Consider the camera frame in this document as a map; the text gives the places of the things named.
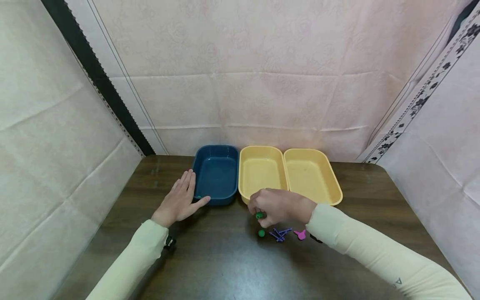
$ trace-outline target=wooden table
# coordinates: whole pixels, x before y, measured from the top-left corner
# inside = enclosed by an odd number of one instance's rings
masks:
[[[193,157],[141,161],[55,299],[85,299],[103,273],[151,217]],[[344,198],[337,208],[453,273],[388,174],[379,166],[332,163]],[[277,227],[298,224],[280,224]],[[238,195],[225,207],[204,208],[175,224],[174,251],[154,265],[134,297],[153,299],[402,299],[355,260],[291,233],[283,243],[259,238],[260,226]]]

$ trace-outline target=purple connector piece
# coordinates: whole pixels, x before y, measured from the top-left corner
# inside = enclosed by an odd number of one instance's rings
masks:
[[[292,231],[292,230],[293,230],[292,228],[285,229],[285,230],[280,231],[279,234],[285,235],[285,234],[287,234],[287,232]]]
[[[274,228],[273,230],[278,234],[279,237],[283,237],[283,234],[281,234],[280,232],[278,232],[276,228]]]
[[[273,236],[276,239],[277,242],[285,240],[283,237],[276,236],[275,233],[273,233],[271,231],[269,233],[270,233],[271,236]]]

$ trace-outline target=tray rim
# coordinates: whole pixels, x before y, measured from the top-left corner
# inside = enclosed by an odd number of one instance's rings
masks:
[[[239,191],[239,193],[240,193],[240,196],[241,196],[243,202],[244,202],[245,204],[248,204],[248,202],[250,201],[250,196],[248,196],[248,197],[245,196],[245,195],[243,194],[241,188],[240,188],[240,178],[241,178],[241,171],[242,171],[242,168],[241,168],[241,162],[242,162],[241,156],[242,156],[242,152],[243,152],[245,149],[247,149],[247,148],[270,148],[270,149],[272,149],[272,150],[274,150],[274,151],[278,151],[278,152],[280,153],[281,157],[282,157],[283,172],[284,172],[284,174],[285,174],[285,179],[286,179],[286,181],[287,181],[287,189],[286,189],[286,191],[290,191],[290,186],[289,186],[288,177],[287,177],[287,171],[286,171],[286,166],[285,166],[285,158],[284,158],[284,156],[283,156],[282,151],[281,151],[280,149],[276,148],[276,147],[273,147],[273,146],[255,146],[255,145],[246,146],[246,147],[244,147],[244,148],[240,151],[240,157],[239,157],[239,183],[238,183],[238,191]]]
[[[308,151],[314,151],[314,152],[318,152],[320,153],[321,155],[323,155],[326,159],[326,161],[328,162],[328,167],[330,168],[330,171],[332,172],[333,174],[333,178],[335,179],[335,183],[336,183],[336,186],[338,187],[338,189],[340,190],[340,199],[337,200],[336,202],[333,202],[333,203],[330,203],[330,206],[335,206],[337,204],[339,204],[340,202],[342,202],[343,200],[343,191],[342,191],[342,188],[340,187],[340,184],[338,183],[338,179],[336,178],[336,175],[335,175],[335,172],[333,171],[333,168],[332,168],[332,164],[330,163],[330,160],[328,159],[327,155],[325,153],[323,153],[322,151],[320,150],[317,150],[317,149],[312,149],[312,148],[290,148],[288,150],[286,150],[284,153],[283,153],[283,159],[285,161],[285,164],[284,164],[284,168],[285,168],[285,173],[287,175],[287,182],[288,182],[288,190],[291,191],[291,192],[294,192],[291,190],[291,186],[290,186],[290,177],[288,175],[288,169],[287,169],[287,160],[285,159],[285,155],[287,154],[288,151],[290,150],[308,150]]]
[[[229,194],[228,197],[218,198],[218,197],[212,197],[212,196],[210,196],[210,201],[212,201],[212,200],[227,200],[227,199],[233,197],[233,195],[235,195],[235,193],[236,193],[237,190],[238,190],[238,186],[239,186],[239,176],[240,176],[240,174],[239,174],[239,169],[240,169],[240,151],[239,151],[235,146],[225,145],[225,144],[223,144],[223,145],[213,144],[213,145],[205,145],[205,146],[202,146],[202,147],[200,147],[200,148],[197,150],[197,152],[195,153],[195,158],[193,159],[193,163],[192,163],[192,169],[193,169],[193,166],[195,166],[195,162],[197,161],[197,155],[198,155],[198,153],[200,152],[200,150],[202,150],[203,148],[208,148],[208,147],[212,147],[212,146],[231,147],[231,148],[233,148],[233,149],[235,149],[235,150],[237,151],[237,155],[236,155],[236,156],[237,156],[237,172],[236,172],[236,173],[237,173],[237,179],[236,179],[236,182],[235,182],[235,189],[234,189],[234,191],[233,191],[231,194]],[[195,196],[195,191],[193,191],[193,198],[194,198],[194,199],[197,199],[197,200],[200,200],[200,199],[201,199],[201,197],[196,197],[196,196]]]

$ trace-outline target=blue plastic tray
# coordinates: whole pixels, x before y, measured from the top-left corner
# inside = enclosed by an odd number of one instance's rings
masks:
[[[210,206],[230,204],[238,187],[239,156],[239,151],[228,145],[198,149],[192,167],[197,174],[194,198],[210,196]]]

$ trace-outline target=long sleeve shirt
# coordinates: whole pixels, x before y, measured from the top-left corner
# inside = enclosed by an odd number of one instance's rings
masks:
[[[348,255],[411,299],[471,299],[448,271],[377,230],[318,204],[307,230],[330,248]],[[145,221],[87,300],[125,300],[160,257],[168,229]]]

